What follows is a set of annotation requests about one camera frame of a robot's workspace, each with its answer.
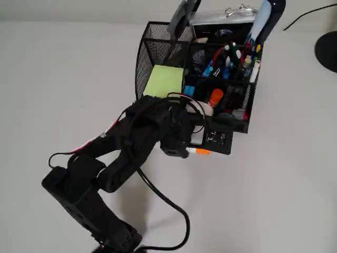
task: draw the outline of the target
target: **black cord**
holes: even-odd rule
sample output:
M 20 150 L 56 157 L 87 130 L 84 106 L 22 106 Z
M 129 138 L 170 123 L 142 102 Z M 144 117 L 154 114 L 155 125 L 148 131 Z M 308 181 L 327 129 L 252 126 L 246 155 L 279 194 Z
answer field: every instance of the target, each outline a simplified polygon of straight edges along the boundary
M 187 101 L 186 98 L 182 97 L 182 98 L 172 98 L 172 97 L 167 97 L 167 98 L 163 98 L 159 101 L 156 101 L 148 106 L 146 106 L 141 112 L 139 112 L 137 115 L 135 115 L 135 117 L 132 119 L 132 121 L 130 122 L 130 128 L 129 128 L 129 132 L 126 135 L 126 139 L 128 143 L 132 143 L 131 140 L 131 130 L 133 128 L 133 125 L 135 124 L 136 120 L 143 115 L 147 110 L 151 109 L 154 105 L 157 104 L 161 104 L 161 103 L 170 103 L 170 101 L 180 101 L 180 102 L 184 102 L 186 104 L 188 104 L 190 107 L 192 107 L 194 109 L 194 111 L 196 112 L 196 114 L 200 117 L 202 117 L 200 111 L 190 102 Z M 205 121 L 205 117 L 203 118 L 203 126 L 206 127 L 207 126 L 207 122 Z M 131 152 L 131 146 L 126 146 L 125 143 L 122 143 L 121 145 L 121 149 L 122 152 L 125 153 L 127 155 L 127 157 L 129 158 L 129 160 L 131 161 L 131 163 L 136 167 L 136 171 L 138 172 L 138 174 L 140 175 L 140 177 L 143 179 L 143 181 L 147 184 L 147 186 L 158 196 L 160 197 L 164 202 L 166 202 L 169 206 L 171 206 L 172 208 L 174 208 L 176 211 L 178 211 L 179 213 L 181 213 L 184 218 L 185 218 L 185 222 L 186 222 L 186 233 L 185 233 L 185 237 L 184 239 L 181 241 L 181 243 L 179 243 L 176 246 L 173 247 L 160 247 L 160 246 L 141 246 L 139 247 L 135 253 L 141 253 L 144 252 L 146 250 L 161 250 L 161 251 L 172 251 L 172 250 L 177 250 L 180 249 L 181 247 L 183 247 L 190 236 L 190 231 L 191 231 L 191 223 L 190 223 L 190 218 L 188 216 L 188 214 L 186 213 L 186 211 L 184 209 L 182 209 L 181 207 L 179 207 L 177 204 L 175 204 L 174 202 L 172 202 L 168 197 L 166 197 L 164 194 L 162 194 L 158 188 L 152 184 L 150 182 L 150 180 L 148 179 L 148 177 L 144 174 L 144 172 L 142 171 L 142 169 L 138 166 L 138 164 L 135 162 L 135 159 L 133 158 L 132 152 Z
M 173 247 L 160 247 L 160 246 L 141 246 L 139 247 L 135 253 L 141 253 L 144 252 L 146 250 L 162 250 L 162 251 L 172 251 L 172 250 L 177 250 L 182 248 L 188 241 L 189 237 L 190 237 L 190 231 L 191 231 L 191 223 L 190 223 L 190 218 L 189 215 L 187 214 L 187 212 L 182 209 L 180 206 L 178 206 L 177 204 L 175 204 L 174 202 L 172 202 L 172 200 L 170 200 L 168 197 L 166 197 L 164 194 L 162 194 L 158 188 L 151 183 L 151 181 L 148 179 L 148 177 L 144 174 L 144 172 L 142 171 L 142 169 L 136 164 L 132 153 L 130 151 L 130 147 L 126 147 L 124 144 L 122 145 L 122 151 L 128 156 L 128 158 L 130 159 L 130 161 L 134 164 L 134 166 L 136 166 L 136 171 L 138 172 L 139 176 L 143 179 L 143 181 L 147 184 L 147 186 L 158 196 L 160 197 L 164 202 L 166 202 L 169 206 L 171 206 L 172 208 L 174 208 L 176 211 L 178 211 L 179 213 L 181 213 L 184 218 L 185 218 L 185 222 L 186 222 L 186 233 L 185 233 L 185 237 L 184 239 L 181 241 L 181 243 L 179 243 L 176 246 Z
M 307 15 L 307 14 L 310 14 L 310 13 L 312 13 L 312 12 L 320 11 L 320 10 L 322 10 L 322 9 L 329 8 L 329 7 L 333 7 L 333 6 L 337 6 L 337 4 L 330 4 L 330 5 L 327 5 L 327 6 L 323 6 L 323 7 L 321 7 L 321 8 L 318 8 L 318 9 L 313 9 L 312 11 L 309 11 L 309 12 L 306 12 L 306 13 L 302 14 L 302 15 L 299 16 L 297 19 L 295 19 L 290 25 L 288 25 L 288 26 L 284 29 L 284 31 L 288 30 L 288 28 L 289 28 L 290 26 L 292 26 L 292 25 L 293 25 L 297 20 L 299 20 L 301 17 L 303 17 L 303 16 L 305 16 L 305 15 Z
M 191 98 L 191 97 L 189 97 L 189 96 L 187 96 L 187 95 L 185 95 L 185 94 L 181 94 L 181 93 L 177 93 L 177 92 L 170 92 L 168 95 L 167 95 L 167 97 L 168 96 L 170 96 L 170 95 L 183 95 L 183 96 L 181 96 L 181 98 L 186 98 L 186 99 L 190 99 L 191 101 L 194 101 L 194 102 L 196 102 L 199 106 L 200 106 L 200 108 L 201 108 L 201 110 L 202 110 L 202 112 L 203 112 L 203 114 L 204 114 L 204 124 L 206 125 L 207 124 L 207 122 L 206 122 L 206 112 L 205 112 L 205 110 L 204 110 L 204 108 L 201 106 L 201 103 L 198 101 L 198 100 L 195 100 L 195 99 L 193 99 L 193 98 Z M 205 128 L 205 126 L 204 125 L 202 125 L 202 127 L 198 130 L 198 131 L 196 131 L 196 132 L 192 132 L 192 133 L 199 133 L 199 132 L 201 132 L 203 129 Z
M 54 153 L 51 155 L 51 157 L 49 157 L 48 159 L 48 166 L 51 168 L 51 169 L 55 169 L 56 167 L 55 166 L 52 166 L 51 165 L 51 162 L 52 162 L 52 158 L 56 155 L 59 155 L 59 154 L 64 154 L 64 155 L 70 155 L 70 154 L 75 154 L 75 152 L 59 152 L 59 153 Z

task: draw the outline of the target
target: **yellow-green sticky notes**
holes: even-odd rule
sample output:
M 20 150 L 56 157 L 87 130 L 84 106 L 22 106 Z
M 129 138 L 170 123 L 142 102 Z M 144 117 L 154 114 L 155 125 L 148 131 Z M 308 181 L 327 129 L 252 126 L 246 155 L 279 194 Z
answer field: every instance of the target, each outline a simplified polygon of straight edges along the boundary
M 181 93 L 183 69 L 154 65 L 143 95 L 165 98 L 170 92 Z

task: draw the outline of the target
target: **white desk surface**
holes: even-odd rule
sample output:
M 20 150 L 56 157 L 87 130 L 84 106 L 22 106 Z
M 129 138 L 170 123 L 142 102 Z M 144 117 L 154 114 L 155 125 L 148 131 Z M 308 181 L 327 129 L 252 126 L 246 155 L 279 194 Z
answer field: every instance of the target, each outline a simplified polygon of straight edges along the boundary
M 133 101 L 144 27 L 0 23 L 2 252 L 93 249 L 41 180 L 51 153 L 95 137 Z M 231 155 L 150 155 L 144 171 L 191 218 L 179 252 L 337 251 L 337 75 L 315 59 L 320 35 L 272 34 L 249 134 L 234 134 Z M 145 232 L 144 244 L 171 246 L 184 236 L 183 218 L 138 175 L 102 195 Z

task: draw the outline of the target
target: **black robotic arm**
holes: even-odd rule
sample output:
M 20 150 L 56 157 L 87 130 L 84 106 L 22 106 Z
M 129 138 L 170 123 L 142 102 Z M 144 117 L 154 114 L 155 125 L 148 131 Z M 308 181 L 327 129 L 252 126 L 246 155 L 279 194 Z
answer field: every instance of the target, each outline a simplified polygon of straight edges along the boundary
M 196 114 L 187 113 L 187 104 Z M 66 169 L 51 166 L 52 171 L 42 185 L 78 223 L 92 233 L 100 244 L 97 251 L 132 252 L 140 244 L 142 236 L 112 212 L 98 190 L 115 192 L 138 171 L 156 191 L 142 174 L 140 166 L 157 141 L 161 142 L 161 149 L 167 155 L 188 157 L 186 147 L 196 124 L 206 126 L 202 119 L 199 110 L 188 99 L 144 96 L 125 110 L 125 118 L 73 152 Z M 106 166 L 97 160 L 115 150 L 121 150 L 121 153 L 111 164 Z

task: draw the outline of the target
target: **orange marker cap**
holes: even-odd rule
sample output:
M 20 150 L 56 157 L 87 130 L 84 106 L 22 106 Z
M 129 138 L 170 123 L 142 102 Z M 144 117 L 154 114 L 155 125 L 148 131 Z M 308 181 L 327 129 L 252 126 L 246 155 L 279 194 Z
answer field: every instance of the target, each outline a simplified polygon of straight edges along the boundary
M 210 154 L 211 152 L 209 150 L 205 150 L 205 149 L 196 149 L 195 153 L 197 153 L 197 154 Z
M 215 107 L 223 97 L 223 91 L 220 89 L 215 89 L 209 99 L 209 104 L 211 107 Z

